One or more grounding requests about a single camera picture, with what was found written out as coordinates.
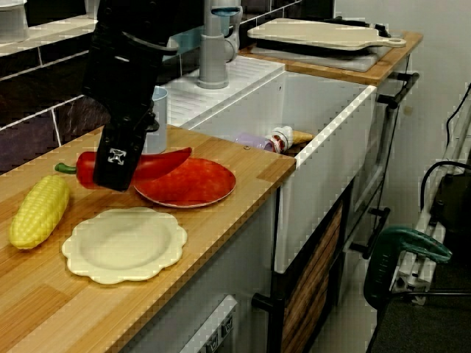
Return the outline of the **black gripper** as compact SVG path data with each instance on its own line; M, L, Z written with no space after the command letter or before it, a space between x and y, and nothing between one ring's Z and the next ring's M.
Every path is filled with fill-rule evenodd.
M157 129L152 94L162 47L123 32L92 35L82 92L107 108L93 182L126 191L141 157L146 132Z

